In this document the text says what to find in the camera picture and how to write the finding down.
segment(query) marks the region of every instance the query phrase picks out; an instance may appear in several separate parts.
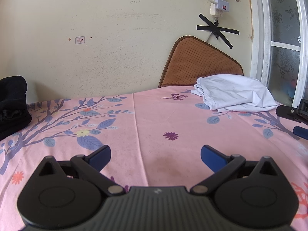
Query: tree branch pattern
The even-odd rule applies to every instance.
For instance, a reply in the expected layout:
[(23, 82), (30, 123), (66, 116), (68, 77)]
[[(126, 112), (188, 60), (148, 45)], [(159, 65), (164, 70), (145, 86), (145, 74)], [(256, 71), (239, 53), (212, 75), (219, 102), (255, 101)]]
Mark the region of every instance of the tree branch pattern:
[[(94, 135), (100, 134), (104, 129), (117, 129), (118, 127), (113, 126), (113, 124), (119, 114), (133, 114), (129, 110), (109, 110), (111, 107), (122, 106), (122, 99), (126, 99), (126, 97), (114, 96), (105, 98), (103, 96), (97, 101), (94, 101), (93, 98), (89, 100), (84, 98), (83, 100), (79, 100), (79, 106), (75, 106), (72, 109), (63, 109), (65, 103), (70, 99), (38, 102), (27, 105), (28, 111), (32, 115), (32, 122), (25, 129), (11, 135), (12, 139), (4, 139), (7, 143), (2, 143), (0, 147), (0, 155), (3, 155), (2, 153), (5, 155), (4, 162), (0, 167), (0, 175), (4, 175), (10, 160), (23, 147), (41, 142), (45, 146), (54, 147), (57, 137), (65, 136), (75, 139), (77, 144), (89, 150), (100, 148), (103, 144)], [(109, 107), (99, 105), (104, 100), (115, 103), (115, 105)], [(57, 117), (57, 114), (63, 111), (65, 113)], [(106, 120), (99, 124), (91, 124), (90, 120), (94, 118), (106, 118)], [(68, 128), (55, 134), (52, 133), (50, 136), (42, 135), (43, 137), (39, 140), (33, 140), (35, 136), (42, 133), (45, 134), (47, 133), (46, 131), (56, 128), (59, 125), (68, 125)]]
[[(204, 109), (204, 110), (209, 110), (210, 107), (208, 105), (206, 105), (205, 103), (197, 103), (195, 104), (195, 106), (197, 108), (200, 109)], [(207, 123), (208, 124), (217, 124), (220, 122), (220, 116), (224, 116), (226, 115), (228, 119), (232, 119), (232, 116), (230, 114), (230, 112), (224, 112), (224, 113), (218, 113), (217, 111), (212, 113), (212, 115), (214, 116), (210, 116), (207, 119)], [(254, 119), (256, 122), (253, 124), (253, 127), (258, 127), (258, 128), (263, 128), (263, 136), (265, 138), (270, 138), (274, 135), (272, 129), (274, 130), (279, 130), (282, 132), (287, 133), (289, 136), (291, 136), (292, 138), (294, 138), (295, 140), (299, 140), (300, 138), (298, 136), (296, 136), (295, 134), (293, 134), (292, 131), (288, 130), (287, 128), (285, 128), (281, 122), (280, 122), (280, 117), (279, 116), (274, 116), (272, 115), (269, 111), (265, 111), (265, 112), (239, 112), (238, 113), (239, 116), (245, 116), (245, 117), (251, 117), (251, 116), (258, 116), (261, 117), (262, 119)]]

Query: frosted glass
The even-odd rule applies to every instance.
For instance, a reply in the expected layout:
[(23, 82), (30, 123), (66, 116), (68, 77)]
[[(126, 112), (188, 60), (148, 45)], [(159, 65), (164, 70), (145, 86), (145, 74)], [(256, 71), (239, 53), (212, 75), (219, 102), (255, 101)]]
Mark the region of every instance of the frosted glass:
[(269, 0), (272, 41), (300, 46), (300, 26), (296, 0)]
[(299, 58), (298, 51), (272, 46), (268, 89), (276, 101), (287, 106), (293, 102)]
[[(304, 0), (304, 1), (305, 1), (305, 5), (306, 5), (306, 11), (308, 12), (308, 0)], [(305, 92), (304, 92), (304, 99), (308, 100), (308, 82), (306, 82), (306, 88), (305, 88)]]

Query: white door frame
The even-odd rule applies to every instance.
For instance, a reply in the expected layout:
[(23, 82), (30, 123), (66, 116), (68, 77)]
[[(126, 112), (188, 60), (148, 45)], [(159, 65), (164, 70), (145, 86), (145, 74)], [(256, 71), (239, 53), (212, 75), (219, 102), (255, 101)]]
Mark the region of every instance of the white door frame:
[(301, 46), (274, 42), (271, 40), (271, 14), (269, 0), (251, 0), (253, 48), (251, 56), (250, 77), (259, 79), (265, 86), (268, 85), (270, 73), (271, 47), (282, 47), (300, 51), (300, 62), (297, 86), (293, 99), (293, 107), (297, 107), (304, 96), (308, 72), (308, 19), (304, 0), (296, 0), (300, 21)]

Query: cream wall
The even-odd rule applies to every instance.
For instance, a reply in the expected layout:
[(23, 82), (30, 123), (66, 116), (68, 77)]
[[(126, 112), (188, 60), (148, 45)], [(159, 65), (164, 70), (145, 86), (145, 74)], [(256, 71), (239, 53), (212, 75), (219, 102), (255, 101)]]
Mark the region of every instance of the cream wall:
[[(156, 88), (178, 38), (207, 38), (209, 32), (197, 31), (196, 25), (206, 25), (200, 13), (212, 20), (210, 3), (137, 1), (0, 0), (0, 78), (24, 76), (29, 101)], [(219, 25), (240, 35), (224, 33), (233, 49), (214, 36), (208, 42), (237, 60), (249, 75), (250, 2), (227, 1), (230, 12)], [(85, 36), (85, 44), (75, 44), (79, 36)]]

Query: pink bed sheet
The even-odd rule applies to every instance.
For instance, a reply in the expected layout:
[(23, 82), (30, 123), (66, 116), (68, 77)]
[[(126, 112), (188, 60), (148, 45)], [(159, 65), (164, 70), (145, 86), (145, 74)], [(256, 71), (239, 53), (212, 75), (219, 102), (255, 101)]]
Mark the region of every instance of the pink bed sheet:
[(308, 230), (308, 141), (293, 135), (298, 124), (280, 119), (275, 110), (218, 113), (190, 89), (30, 104), (31, 124), (0, 141), (0, 230), (24, 226), (16, 201), (44, 156), (69, 160), (103, 144), (112, 157), (101, 172), (126, 190), (132, 185), (189, 189), (212, 174), (200, 158), (204, 144), (247, 160), (269, 155), (300, 200), (292, 226)]

